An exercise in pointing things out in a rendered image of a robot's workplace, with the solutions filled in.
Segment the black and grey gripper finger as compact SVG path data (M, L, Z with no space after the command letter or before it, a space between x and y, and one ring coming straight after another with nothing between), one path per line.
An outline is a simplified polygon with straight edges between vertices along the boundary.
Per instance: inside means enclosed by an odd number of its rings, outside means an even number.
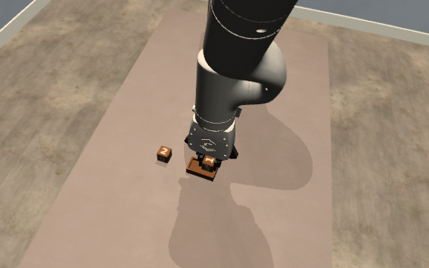
M188 135L186 136L186 138L185 138L184 142L185 142L185 143L188 143ZM202 153L198 153L198 152L196 152L196 155L197 155L197 161L199 161L199 166L201 167L201 166L202 166L202 162L203 162L203 159L204 159L205 155L204 155L204 154L202 154Z
M232 145L232 152L231 152L231 155L230 155L229 159L236 159L237 157L238 157L238 152L235 149L235 146ZM213 171L216 171L217 168L220 167L222 161L224 161L224 160L220 160L220 159L216 159L215 158L214 166L213 166Z

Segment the orange number cube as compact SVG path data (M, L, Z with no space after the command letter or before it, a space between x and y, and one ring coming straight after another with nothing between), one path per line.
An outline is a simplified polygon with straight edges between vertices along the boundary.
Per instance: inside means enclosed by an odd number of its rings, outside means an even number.
M172 156L172 149L168 147L161 146L157 152L157 160L168 163Z
M215 158L205 155L203 162L202 162L202 168L201 169L213 173L214 161L215 161Z

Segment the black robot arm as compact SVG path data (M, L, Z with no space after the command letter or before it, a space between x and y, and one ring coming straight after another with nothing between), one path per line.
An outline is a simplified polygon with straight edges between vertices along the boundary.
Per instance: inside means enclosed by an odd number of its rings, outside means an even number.
M239 118L238 106L269 103L278 96L287 70L273 40L297 2L210 1L192 107L201 127L225 130Z

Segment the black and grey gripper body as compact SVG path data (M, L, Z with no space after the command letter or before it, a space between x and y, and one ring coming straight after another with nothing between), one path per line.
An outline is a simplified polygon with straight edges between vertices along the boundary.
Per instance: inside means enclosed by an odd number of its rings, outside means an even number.
M188 134L188 147L190 149L216 159L227 160L231 155L234 143L235 120L225 130L212 131L201 127L194 114Z

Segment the brown wooden tray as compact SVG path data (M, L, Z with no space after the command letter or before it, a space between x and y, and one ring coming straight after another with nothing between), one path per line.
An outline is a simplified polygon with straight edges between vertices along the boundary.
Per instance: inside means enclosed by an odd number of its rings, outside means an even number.
M206 170L202 170L201 168L202 166L199 166L199 161L197 161L197 158L191 157L191 160L186 168L186 173L190 173L192 175L213 181L217 173L218 167L216 171L213 171L213 173L208 172Z

